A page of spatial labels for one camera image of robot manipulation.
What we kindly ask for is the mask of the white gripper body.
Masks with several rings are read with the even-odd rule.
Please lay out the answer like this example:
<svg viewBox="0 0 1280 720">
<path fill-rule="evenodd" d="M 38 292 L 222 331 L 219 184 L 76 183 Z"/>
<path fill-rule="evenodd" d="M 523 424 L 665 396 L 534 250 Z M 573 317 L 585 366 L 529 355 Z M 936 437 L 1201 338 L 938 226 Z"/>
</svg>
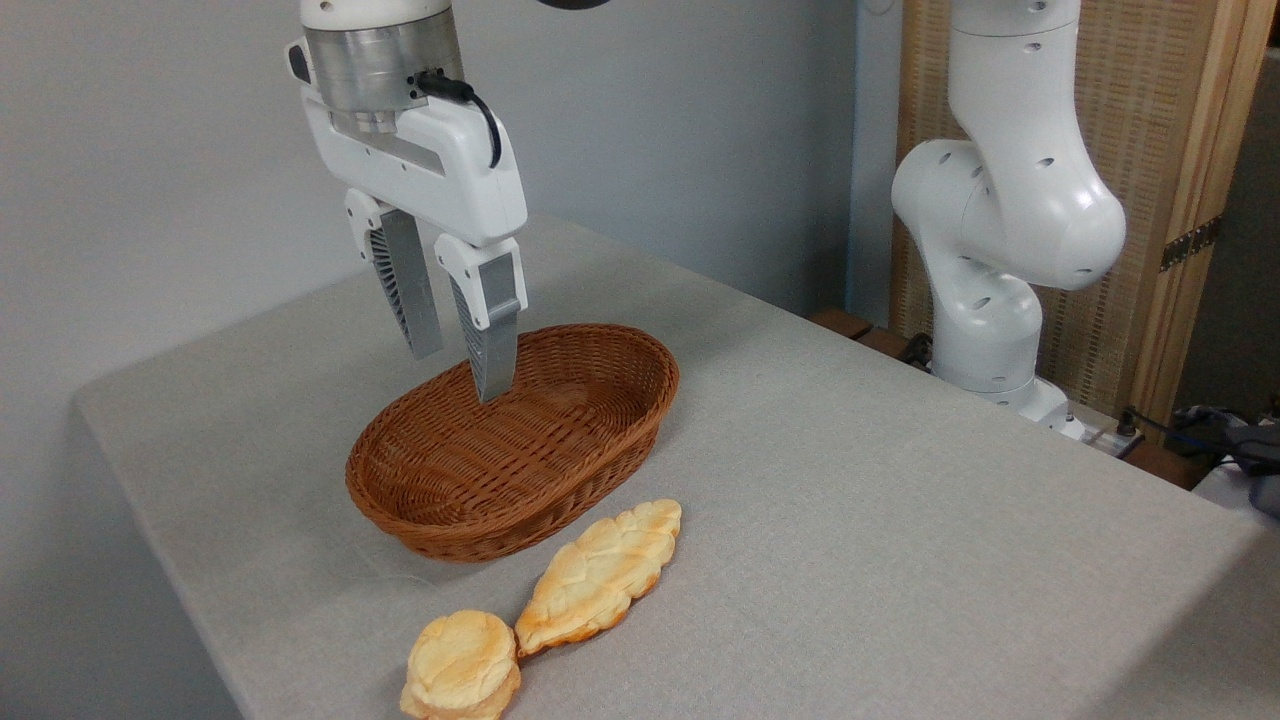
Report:
<svg viewBox="0 0 1280 720">
<path fill-rule="evenodd" d="M 352 117 L 301 97 L 321 159 L 351 188 L 407 211 L 472 246 L 509 238 L 529 220 L 507 133 L 492 167 L 490 128 L 474 105 L 439 97 L 399 113 L 392 133 L 366 133 Z"/>
</svg>

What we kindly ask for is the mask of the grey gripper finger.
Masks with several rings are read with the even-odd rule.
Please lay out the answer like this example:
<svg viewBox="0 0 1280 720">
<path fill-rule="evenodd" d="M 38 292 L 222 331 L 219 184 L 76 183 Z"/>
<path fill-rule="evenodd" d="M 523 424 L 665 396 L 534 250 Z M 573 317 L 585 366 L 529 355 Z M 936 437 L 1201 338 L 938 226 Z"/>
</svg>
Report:
<svg viewBox="0 0 1280 720">
<path fill-rule="evenodd" d="M 358 254 L 374 266 L 413 357 L 438 352 L 443 338 L 416 219 L 356 188 L 344 205 Z"/>
<path fill-rule="evenodd" d="M 529 307 L 518 245 L 506 238 L 477 249 L 440 234 L 434 252 L 451 278 L 479 402 L 488 404 L 513 383 L 518 314 Z"/>
</svg>

